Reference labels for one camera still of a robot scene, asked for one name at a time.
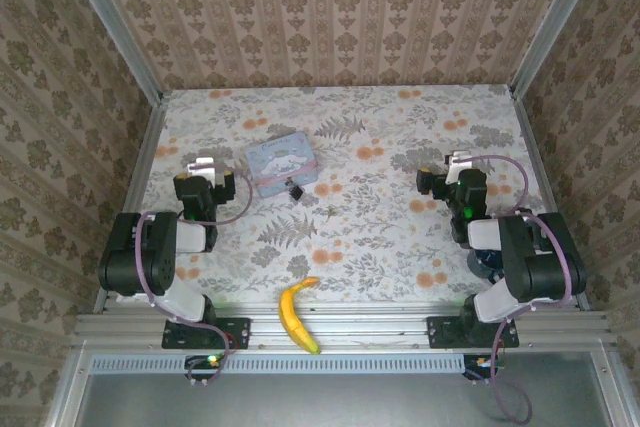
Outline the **aluminium corner post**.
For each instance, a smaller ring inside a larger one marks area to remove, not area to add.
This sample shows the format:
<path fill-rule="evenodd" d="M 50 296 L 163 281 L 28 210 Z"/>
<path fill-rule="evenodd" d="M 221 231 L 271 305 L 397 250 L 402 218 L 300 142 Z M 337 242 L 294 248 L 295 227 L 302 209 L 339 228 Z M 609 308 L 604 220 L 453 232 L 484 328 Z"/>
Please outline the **aluminium corner post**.
<path fill-rule="evenodd" d="M 527 92 L 578 1 L 553 0 L 551 2 L 511 82 L 511 93 L 514 99 L 522 99 Z"/>
<path fill-rule="evenodd" d="M 137 85 L 152 107 L 162 99 L 162 88 L 144 58 L 115 0 L 89 0 L 125 60 Z"/>

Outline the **controller board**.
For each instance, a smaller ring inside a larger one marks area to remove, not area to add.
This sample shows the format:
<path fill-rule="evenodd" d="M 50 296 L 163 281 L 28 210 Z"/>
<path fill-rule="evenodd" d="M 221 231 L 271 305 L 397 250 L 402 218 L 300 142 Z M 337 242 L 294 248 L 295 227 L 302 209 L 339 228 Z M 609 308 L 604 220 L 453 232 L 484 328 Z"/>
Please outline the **controller board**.
<path fill-rule="evenodd" d="M 464 354 L 463 376 L 470 381 L 487 382 L 490 379 L 491 359 L 488 355 Z"/>
<path fill-rule="evenodd" d="M 224 354 L 187 356 L 184 361 L 185 376 L 191 384 L 200 382 L 205 385 L 216 378 L 224 362 Z"/>

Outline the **right controller board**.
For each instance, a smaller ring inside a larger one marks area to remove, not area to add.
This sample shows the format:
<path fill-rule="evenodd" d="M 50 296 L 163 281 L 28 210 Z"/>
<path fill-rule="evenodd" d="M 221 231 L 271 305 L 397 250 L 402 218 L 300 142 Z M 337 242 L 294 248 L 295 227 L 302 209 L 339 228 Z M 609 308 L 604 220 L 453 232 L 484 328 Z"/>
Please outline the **right controller board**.
<path fill-rule="evenodd" d="M 463 376 L 470 381 L 487 382 L 490 379 L 491 359 L 488 355 L 464 354 Z"/>

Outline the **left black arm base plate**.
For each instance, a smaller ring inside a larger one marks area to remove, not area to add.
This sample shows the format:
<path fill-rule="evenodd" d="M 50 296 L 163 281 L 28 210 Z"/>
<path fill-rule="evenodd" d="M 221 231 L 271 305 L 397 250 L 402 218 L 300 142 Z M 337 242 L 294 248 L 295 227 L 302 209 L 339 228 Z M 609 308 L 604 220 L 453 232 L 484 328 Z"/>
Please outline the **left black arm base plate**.
<path fill-rule="evenodd" d="M 249 318 L 222 317 L 215 326 L 228 339 L 231 350 L 246 350 L 249 346 L 251 320 Z M 204 350 L 224 348 L 222 337 L 210 329 L 165 322 L 161 347 L 163 349 Z"/>

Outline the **aluminium side rail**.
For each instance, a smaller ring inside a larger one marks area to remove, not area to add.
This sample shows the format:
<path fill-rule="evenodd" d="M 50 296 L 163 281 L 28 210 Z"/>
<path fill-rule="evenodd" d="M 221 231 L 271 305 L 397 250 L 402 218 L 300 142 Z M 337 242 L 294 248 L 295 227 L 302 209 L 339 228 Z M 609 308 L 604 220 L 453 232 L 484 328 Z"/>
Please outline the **aluminium side rail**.
<path fill-rule="evenodd" d="M 521 99 L 514 99 L 521 136 L 531 167 L 515 167 L 523 184 L 513 213 L 522 219 L 504 221 L 508 235 L 505 267 L 507 284 L 518 299 L 519 309 L 542 305 L 560 307 L 584 296 L 587 272 L 575 241 L 551 192 L 533 128 Z"/>
<path fill-rule="evenodd" d="M 166 101 L 165 97 L 161 97 L 160 101 L 151 109 L 121 212 L 140 211 L 158 141 L 164 128 Z"/>

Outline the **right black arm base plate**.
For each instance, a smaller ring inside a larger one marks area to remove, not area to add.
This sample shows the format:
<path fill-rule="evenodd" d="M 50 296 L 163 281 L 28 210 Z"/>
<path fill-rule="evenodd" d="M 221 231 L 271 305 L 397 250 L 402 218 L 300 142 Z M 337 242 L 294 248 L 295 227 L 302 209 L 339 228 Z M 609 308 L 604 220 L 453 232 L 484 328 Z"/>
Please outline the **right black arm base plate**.
<path fill-rule="evenodd" d="M 461 317 L 427 318 L 429 346 L 433 349 L 489 349 L 493 346 L 500 323 L 473 321 Z"/>

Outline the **right aluminium side rail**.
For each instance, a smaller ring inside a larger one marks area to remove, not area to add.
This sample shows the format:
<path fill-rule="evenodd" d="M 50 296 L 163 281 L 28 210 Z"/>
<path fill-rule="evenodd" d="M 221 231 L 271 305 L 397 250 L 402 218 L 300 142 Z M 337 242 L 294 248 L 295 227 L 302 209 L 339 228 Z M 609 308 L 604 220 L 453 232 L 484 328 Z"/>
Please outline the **right aluminium side rail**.
<path fill-rule="evenodd" d="M 507 284 L 518 299 L 519 309 L 542 305 L 560 307 L 584 296 L 587 272 L 575 241 L 551 192 L 533 128 L 521 99 L 514 99 L 521 136 L 531 167 L 515 167 L 523 184 L 513 213 L 522 219 L 504 221 L 508 235 L 505 267 Z"/>

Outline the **dark blue bowl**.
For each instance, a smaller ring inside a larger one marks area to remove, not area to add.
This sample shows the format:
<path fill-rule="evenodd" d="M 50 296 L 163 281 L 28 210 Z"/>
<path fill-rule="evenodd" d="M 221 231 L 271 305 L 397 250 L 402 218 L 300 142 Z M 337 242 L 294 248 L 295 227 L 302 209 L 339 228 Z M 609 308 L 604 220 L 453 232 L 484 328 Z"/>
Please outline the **dark blue bowl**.
<path fill-rule="evenodd" d="M 488 280 L 491 284 L 504 277 L 502 252 L 499 250 L 471 250 L 467 266 L 476 277 Z"/>

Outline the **aluminium front rail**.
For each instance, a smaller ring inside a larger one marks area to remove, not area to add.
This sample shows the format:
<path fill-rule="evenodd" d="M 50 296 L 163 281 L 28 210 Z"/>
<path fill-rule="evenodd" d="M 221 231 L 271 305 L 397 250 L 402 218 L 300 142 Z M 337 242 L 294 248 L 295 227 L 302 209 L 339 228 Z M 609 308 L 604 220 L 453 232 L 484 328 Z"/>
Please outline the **aluminium front rail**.
<path fill-rule="evenodd" d="M 326 353 L 407 353 L 428 349 L 428 320 L 455 315 L 458 306 L 429 303 L 301 303 L 296 312 Z M 229 304 L 220 317 L 250 319 L 252 353 L 293 353 L 274 303 Z M 145 304 L 109 301 L 98 314 L 81 315 L 75 347 L 109 351 L 157 351 L 165 318 Z M 515 321 L 524 352 L 612 350 L 616 336 L 601 312 L 575 307 L 541 308 Z"/>

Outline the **left aluminium corner post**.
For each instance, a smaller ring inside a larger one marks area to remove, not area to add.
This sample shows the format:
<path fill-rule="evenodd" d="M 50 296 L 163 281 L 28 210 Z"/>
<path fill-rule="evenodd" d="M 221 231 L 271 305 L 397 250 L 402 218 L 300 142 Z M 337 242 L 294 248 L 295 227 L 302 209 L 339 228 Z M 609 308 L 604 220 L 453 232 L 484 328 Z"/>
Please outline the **left aluminium corner post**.
<path fill-rule="evenodd" d="M 137 85 L 152 107 L 162 99 L 162 88 L 144 58 L 115 0 L 89 0 L 125 60 Z"/>

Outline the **yellow banana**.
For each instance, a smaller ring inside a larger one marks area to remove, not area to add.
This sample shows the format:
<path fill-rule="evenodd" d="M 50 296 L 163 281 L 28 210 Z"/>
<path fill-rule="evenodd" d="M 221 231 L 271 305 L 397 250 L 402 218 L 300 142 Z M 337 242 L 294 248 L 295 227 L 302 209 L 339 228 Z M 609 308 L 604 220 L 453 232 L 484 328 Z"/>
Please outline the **yellow banana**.
<path fill-rule="evenodd" d="M 320 354 L 321 348 L 298 317 L 295 310 L 295 297 L 300 290 L 313 287 L 318 282 L 319 278 L 308 277 L 288 287 L 282 292 L 278 305 L 279 319 L 289 338 L 298 347 L 312 355 Z"/>

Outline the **left aluminium side rail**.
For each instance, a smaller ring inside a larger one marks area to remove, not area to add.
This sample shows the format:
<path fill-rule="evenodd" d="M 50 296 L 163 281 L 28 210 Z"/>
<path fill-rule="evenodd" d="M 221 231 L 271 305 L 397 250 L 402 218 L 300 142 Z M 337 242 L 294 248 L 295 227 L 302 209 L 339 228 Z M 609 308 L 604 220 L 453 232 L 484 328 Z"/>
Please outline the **left aluminium side rail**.
<path fill-rule="evenodd" d="M 158 141 L 164 128 L 166 101 L 165 97 L 161 97 L 160 101 L 151 109 L 121 212 L 140 211 Z"/>

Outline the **left controller board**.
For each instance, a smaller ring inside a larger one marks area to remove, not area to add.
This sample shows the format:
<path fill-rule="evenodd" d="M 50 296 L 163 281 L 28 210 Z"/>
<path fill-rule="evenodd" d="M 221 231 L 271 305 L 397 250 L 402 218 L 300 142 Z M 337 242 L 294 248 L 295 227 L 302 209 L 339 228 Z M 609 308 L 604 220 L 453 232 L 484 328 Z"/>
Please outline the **left controller board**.
<path fill-rule="evenodd" d="M 200 382 L 205 385 L 216 378 L 224 362 L 224 354 L 187 356 L 184 361 L 185 376 L 191 384 Z"/>

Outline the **right aluminium corner post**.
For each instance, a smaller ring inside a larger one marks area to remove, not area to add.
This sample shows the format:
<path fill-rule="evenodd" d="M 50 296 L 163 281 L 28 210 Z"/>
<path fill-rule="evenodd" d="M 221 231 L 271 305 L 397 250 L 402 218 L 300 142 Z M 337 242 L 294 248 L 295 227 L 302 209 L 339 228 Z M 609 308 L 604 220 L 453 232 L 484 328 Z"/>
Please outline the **right aluminium corner post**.
<path fill-rule="evenodd" d="M 511 93 L 514 99 L 522 99 L 527 92 L 578 1 L 553 0 L 551 2 L 511 82 Z"/>

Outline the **pale blue zip pouch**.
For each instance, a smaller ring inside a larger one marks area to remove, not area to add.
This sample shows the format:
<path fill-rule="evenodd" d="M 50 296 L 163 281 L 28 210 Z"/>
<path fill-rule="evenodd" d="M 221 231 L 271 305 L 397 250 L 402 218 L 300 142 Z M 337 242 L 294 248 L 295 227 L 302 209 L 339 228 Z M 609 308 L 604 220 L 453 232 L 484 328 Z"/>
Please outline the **pale blue zip pouch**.
<path fill-rule="evenodd" d="M 318 161 L 302 131 L 248 147 L 245 151 L 251 177 L 262 198 L 288 193 L 292 178 L 302 189 L 318 179 Z"/>

